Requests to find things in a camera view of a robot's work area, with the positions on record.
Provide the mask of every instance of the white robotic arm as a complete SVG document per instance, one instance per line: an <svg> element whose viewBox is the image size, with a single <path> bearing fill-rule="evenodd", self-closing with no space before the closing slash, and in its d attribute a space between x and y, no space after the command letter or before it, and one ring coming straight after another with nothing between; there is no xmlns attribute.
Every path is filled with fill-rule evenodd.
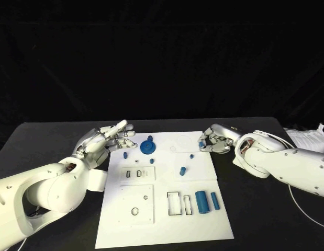
<svg viewBox="0 0 324 251"><path fill-rule="evenodd" d="M281 182L324 197L324 153L287 149L290 143L271 136L262 131L244 134L238 128L215 124L200 137L200 149L228 153L235 146L233 163L252 175L267 178L272 174ZM207 138L213 145L205 144Z"/></svg>
<svg viewBox="0 0 324 251"><path fill-rule="evenodd" d="M124 120L114 127L93 129L80 139L72 157L0 179L0 250L22 241L82 204L90 179L101 177L101 182L106 181L106 172L95 168L106 160L109 152L138 146L122 138L135 135L132 128ZM46 209L44 214L25 214L24 196L38 208Z"/></svg>

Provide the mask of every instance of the black tabletop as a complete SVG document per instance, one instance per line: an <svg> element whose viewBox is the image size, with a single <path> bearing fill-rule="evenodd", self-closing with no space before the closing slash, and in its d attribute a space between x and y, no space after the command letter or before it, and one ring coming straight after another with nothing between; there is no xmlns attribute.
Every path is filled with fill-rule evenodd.
<svg viewBox="0 0 324 251"><path fill-rule="evenodd" d="M0 179L69 157L86 132L119 121L22 124L0 151ZM129 121L137 132L205 131L215 123L291 139L275 118ZM233 165L233 152L212 154L235 239L124 247L119 250L324 250L324 228L301 213L287 184L254 177ZM297 201L324 224L324 198L294 189ZM27 250L93 250L105 193L88 191L79 208L27 240Z"/></svg>

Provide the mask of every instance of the white bag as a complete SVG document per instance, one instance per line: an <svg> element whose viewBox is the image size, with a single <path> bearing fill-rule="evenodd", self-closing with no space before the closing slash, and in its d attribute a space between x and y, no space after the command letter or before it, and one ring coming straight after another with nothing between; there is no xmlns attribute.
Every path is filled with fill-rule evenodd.
<svg viewBox="0 0 324 251"><path fill-rule="evenodd" d="M299 131L284 128L299 148L324 153L324 125L319 125L317 130Z"/></svg>

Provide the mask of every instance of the black curtain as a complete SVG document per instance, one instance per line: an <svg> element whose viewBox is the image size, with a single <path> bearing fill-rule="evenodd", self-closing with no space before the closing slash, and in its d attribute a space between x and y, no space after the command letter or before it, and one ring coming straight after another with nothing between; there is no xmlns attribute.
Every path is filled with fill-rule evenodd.
<svg viewBox="0 0 324 251"><path fill-rule="evenodd" d="M0 7L0 148L24 122L324 122L324 3L99 4Z"/></svg>

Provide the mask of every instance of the small blue part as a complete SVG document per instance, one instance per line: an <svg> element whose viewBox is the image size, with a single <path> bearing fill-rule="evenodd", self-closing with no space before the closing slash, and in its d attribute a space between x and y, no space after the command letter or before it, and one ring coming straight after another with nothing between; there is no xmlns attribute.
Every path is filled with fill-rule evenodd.
<svg viewBox="0 0 324 251"><path fill-rule="evenodd" d="M181 171L180 171L180 175L181 175L181 176L184 176L186 170L187 170L187 169L186 169L186 167L183 166L183 167L181 167Z"/></svg>
<svg viewBox="0 0 324 251"><path fill-rule="evenodd" d="M206 192L205 191L199 191L194 194L196 194L199 212L200 213L209 213L210 212L210 207L209 207Z"/></svg>
<svg viewBox="0 0 324 251"><path fill-rule="evenodd" d="M148 136L148 140L141 144L141 151L144 154L153 154L157 150L157 145L153 141L153 136Z"/></svg>
<svg viewBox="0 0 324 251"><path fill-rule="evenodd" d="M212 197L213 197L213 205L215 205L215 209L220 210L220 205L219 205L219 201L218 201L218 196L216 193L212 193Z"/></svg>

